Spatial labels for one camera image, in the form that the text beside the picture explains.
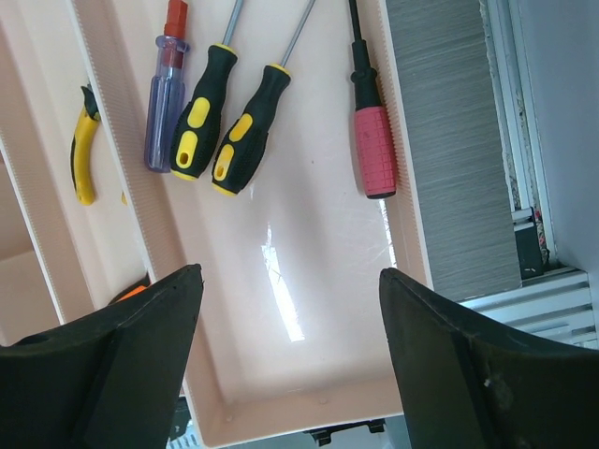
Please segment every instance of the metal frame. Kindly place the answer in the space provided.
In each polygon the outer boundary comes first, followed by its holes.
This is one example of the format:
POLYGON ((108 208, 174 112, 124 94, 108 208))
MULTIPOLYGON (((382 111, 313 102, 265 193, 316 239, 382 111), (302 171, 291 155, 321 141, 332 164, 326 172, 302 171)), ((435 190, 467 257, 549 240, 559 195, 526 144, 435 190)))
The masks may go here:
POLYGON ((506 180, 510 174, 518 191, 512 192, 512 211, 538 207, 543 216, 549 262, 557 264, 548 189, 538 136, 533 87, 528 72, 518 0, 486 0, 482 6, 489 43, 489 59, 504 145, 506 180))

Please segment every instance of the yellow grip pad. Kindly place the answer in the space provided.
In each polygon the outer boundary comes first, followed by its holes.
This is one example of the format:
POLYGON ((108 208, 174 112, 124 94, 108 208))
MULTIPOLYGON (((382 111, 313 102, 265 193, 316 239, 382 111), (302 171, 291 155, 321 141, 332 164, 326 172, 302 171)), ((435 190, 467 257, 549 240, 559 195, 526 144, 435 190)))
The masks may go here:
POLYGON ((212 187, 214 187, 214 190, 219 194, 223 194, 225 196, 237 196, 237 194, 229 192, 227 189, 222 188, 220 185, 213 184, 212 187))
POLYGON ((187 117, 187 124, 192 128, 201 128, 206 122, 208 113, 210 112, 210 101, 208 98, 198 98, 194 102, 194 106, 187 117))
POLYGON ((231 167, 231 161, 233 160, 234 155, 235 149, 232 145, 225 145, 223 150, 221 150, 221 154, 218 156, 216 166, 214 167, 214 178, 217 181, 225 180, 228 169, 231 167))
POLYGON ((231 142, 239 142, 243 139, 243 136, 247 134, 253 123, 254 118, 250 114, 243 114, 235 127, 231 130, 231 134, 229 135, 231 142))
POLYGON ((196 153, 197 136, 193 131, 185 131, 181 136, 179 150, 177 150, 177 167, 189 168, 194 162, 194 154, 196 153))

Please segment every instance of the screwdriver shaft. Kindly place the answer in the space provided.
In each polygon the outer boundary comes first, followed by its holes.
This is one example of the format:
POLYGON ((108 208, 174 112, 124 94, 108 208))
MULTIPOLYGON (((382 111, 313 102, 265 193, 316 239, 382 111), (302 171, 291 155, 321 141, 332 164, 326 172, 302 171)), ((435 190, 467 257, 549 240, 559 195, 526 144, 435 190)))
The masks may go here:
POLYGON ((231 43, 233 35, 235 34, 235 27, 237 26, 237 22, 239 21, 242 8, 243 0, 237 0, 237 2, 235 2, 235 7, 233 8, 233 12, 231 14, 231 19, 228 21, 228 27, 225 31, 225 37, 223 38, 223 45, 226 45, 227 47, 231 43))
POLYGON ((289 58, 291 57, 291 53, 293 52, 293 49, 295 48, 296 44, 298 43, 298 39, 300 38, 301 30, 303 30, 304 25, 308 21, 308 17, 310 17, 310 13, 312 12, 314 3, 316 3, 316 0, 310 0, 310 2, 308 3, 308 7, 304 11, 303 16, 301 17, 301 21, 299 22, 298 29, 296 30, 296 34, 293 35, 293 37, 291 39, 291 43, 289 44, 289 47, 287 48, 287 51, 285 52, 285 56, 283 56, 283 59, 281 60, 281 67, 285 67, 287 65, 287 62, 289 61, 289 58))
POLYGON ((354 29, 354 40, 362 40, 362 31, 359 26, 358 2, 349 0, 349 10, 352 16, 352 28, 354 29))

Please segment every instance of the yellow and black screwdriver handle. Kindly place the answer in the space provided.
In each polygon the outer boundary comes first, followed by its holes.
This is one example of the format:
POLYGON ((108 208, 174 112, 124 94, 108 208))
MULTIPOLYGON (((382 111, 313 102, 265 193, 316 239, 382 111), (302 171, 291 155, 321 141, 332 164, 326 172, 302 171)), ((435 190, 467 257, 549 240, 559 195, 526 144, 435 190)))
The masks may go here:
POLYGON ((100 125, 100 113, 95 102, 92 89, 82 86, 83 110, 77 121, 75 136, 71 143, 71 177, 77 199, 83 206, 90 206, 95 201, 94 184, 92 183, 91 157, 95 132, 100 125))
POLYGON ((243 115, 226 134, 212 169, 212 185, 220 193, 235 196, 256 173, 266 149, 281 95, 291 74, 280 65, 267 65, 262 83, 243 115))
POLYGON ((221 44, 209 48, 206 71, 179 118, 170 152, 170 169, 183 180, 199 178, 214 156, 226 85, 236 63, 237 55, 231 48, 221 44))

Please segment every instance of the white wall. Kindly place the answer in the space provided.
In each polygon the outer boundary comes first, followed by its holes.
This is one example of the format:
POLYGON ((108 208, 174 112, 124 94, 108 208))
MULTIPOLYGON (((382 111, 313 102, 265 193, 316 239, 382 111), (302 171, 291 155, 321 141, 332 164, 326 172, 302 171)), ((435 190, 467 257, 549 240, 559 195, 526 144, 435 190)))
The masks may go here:
POLYGON ((599 1, 519 3, 558 256, 599 317, 599 1))

